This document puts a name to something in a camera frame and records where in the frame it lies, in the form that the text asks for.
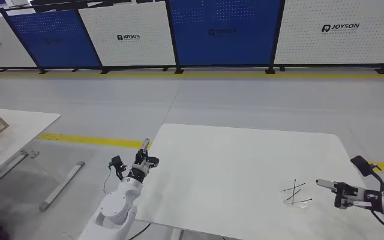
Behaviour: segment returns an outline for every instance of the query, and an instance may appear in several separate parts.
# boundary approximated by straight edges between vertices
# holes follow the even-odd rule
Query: pegboard wall
[[[9,16],[41,67],[99,67],[74,10]]]
[[[3,17],[0,17],[0,68],[36,67]]]
[[[79,11],[103,66],[175,65],[165,2]]]
[[[266,65],[280,0],[170,0],[181,65]]]
[[[275,64],[384,62],[384,1],[286,0]]]

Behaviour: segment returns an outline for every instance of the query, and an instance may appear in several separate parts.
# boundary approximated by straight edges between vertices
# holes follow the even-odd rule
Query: yellow floor line
[[[265,73],[184,73],[184,74],[173,74],[173,73],[50,73],[38,74],[38,73],[0,73],[0,78],[5,77],[97,77],[97,78],[108,78],[108,77],[270,77],[270,78],[324,78],[324,79],[382,79],[384,74],[265,74]]]
[[[44,133],[37,137],[37,139],[60,141],[60,142],[73,142],[73,143],[85,143],[104,146],[117,146],[122,148],[140,148],[141,141],[125,140],[125,139],[105,139],[102,137],[86,137],[75,135],[63,135],[54,133]]]

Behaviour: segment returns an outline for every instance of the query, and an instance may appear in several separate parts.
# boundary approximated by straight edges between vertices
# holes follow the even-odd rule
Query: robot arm
[[[347,209],[351,206],[364,208],[370,210],[384,224],[375,213],[384,214],[384,183],[378,174],[373,171],[377,166],[369,164],[361,156],[351,159],[351,162],[359,169],[363,176],[373,175],[380,182],[380,191],[350,186],[345,182],[330,182],[322,179],[316,180],[316,184],[320,187],[328,188],[336,194],[334,202],[336,208]]]
[[[121,180],[118,189],[109,193],[96,212],[93,214],[79,240],[125,240],[136,216],[136,207],[133,202],[140,196],[143,180],[153,167],[157,167],[159,159],[148,156],[149,139],[143,141],[142,147],[136,154],[136,159],[128,176],[123,177],[126,170],[120,156],[112,158],[109,169],[113,166],[116,175]],[[110,220],[118,229],[103,226],[104,220]]]

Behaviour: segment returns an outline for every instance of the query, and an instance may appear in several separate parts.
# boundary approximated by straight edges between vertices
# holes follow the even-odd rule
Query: white panel
[[[79,11],[104,66],[175,64],[165,2]]]
[[[275,64],[383,62],[384,1],[286,0]]]
[[[36,67],[3,17],[0,17],[0,67]]]

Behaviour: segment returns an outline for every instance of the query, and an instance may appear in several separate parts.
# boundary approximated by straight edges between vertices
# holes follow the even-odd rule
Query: white pipe
[[[172,235],[170,236],[170,240],[181,240],[181,235],[183,230],[181,229],[173,229]]]
[[[72,170],[68,173],[66,180],[58,185],[51,194],[47,197],[47,199],[40,205],[39,209],[41,212],[44,212],[49,205],[54,201],[54,199],[59,195],[59,193],[64,189],[64,187],[71,181],[71,179],[75,176],[75,174],[80,170],[80,168],[85,163],[83,161],[78,162]]]
[[[28,154],[26,152],[20,152],[19,155],[9,159],[1,168],[0,168],[0,178],[5,176],[12,168],[14,168],[19,162],[21,162]]]

